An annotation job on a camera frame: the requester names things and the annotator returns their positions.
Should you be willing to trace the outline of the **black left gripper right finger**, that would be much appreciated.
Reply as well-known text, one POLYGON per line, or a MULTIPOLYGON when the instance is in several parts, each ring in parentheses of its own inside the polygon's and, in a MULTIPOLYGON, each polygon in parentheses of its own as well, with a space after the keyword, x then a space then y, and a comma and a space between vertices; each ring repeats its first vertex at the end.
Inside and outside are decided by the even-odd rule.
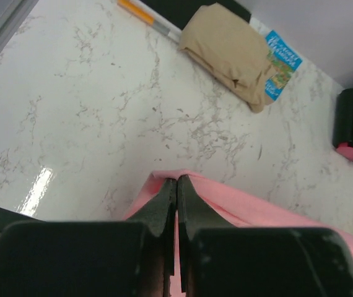
POLYGON ((187 296, 353 296, 353 257, 329 228, 239 228, 177 182, 181 290, 187 296))

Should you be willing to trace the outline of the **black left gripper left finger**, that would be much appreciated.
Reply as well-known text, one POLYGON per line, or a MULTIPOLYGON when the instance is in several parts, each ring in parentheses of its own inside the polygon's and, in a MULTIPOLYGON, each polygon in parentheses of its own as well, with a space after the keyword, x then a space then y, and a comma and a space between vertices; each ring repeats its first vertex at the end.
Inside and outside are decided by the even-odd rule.
POLYGON ((39 222, 0 235, 0 296, 169 296, 176 184, 125 221, 39 222))

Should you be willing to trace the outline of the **pink t shirt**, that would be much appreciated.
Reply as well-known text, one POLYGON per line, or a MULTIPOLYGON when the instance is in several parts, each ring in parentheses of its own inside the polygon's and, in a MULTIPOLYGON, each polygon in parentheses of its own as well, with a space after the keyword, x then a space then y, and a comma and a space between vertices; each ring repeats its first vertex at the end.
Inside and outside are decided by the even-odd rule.
MULTIPOLYGON (((163 182, 167 178, 178 179, 183 175, 187 175, 190 178, 194 189, 207 204, 220 216, 237 227, 315 226, 330 228, 329 225, 298 215, 264 199, 218 183, 190 170, 153 171, 123 218, 131 217, 147 204, 160 191, 163 182)), ((353 256, 353 235, 337 228, 332 229, 340 234, 349 246, 353 256)))

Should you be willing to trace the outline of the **beige t shirt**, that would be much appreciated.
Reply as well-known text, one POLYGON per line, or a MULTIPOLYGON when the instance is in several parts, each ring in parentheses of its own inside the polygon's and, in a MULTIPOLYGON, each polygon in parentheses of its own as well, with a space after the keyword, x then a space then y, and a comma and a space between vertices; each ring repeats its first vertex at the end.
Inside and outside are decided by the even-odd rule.
POLYGON ((269 105, 265 85, 276 73, 268 58, 269 46, 226 7, 201 6, 182 30, 178 49, 245 101, 252 112, 269 105))

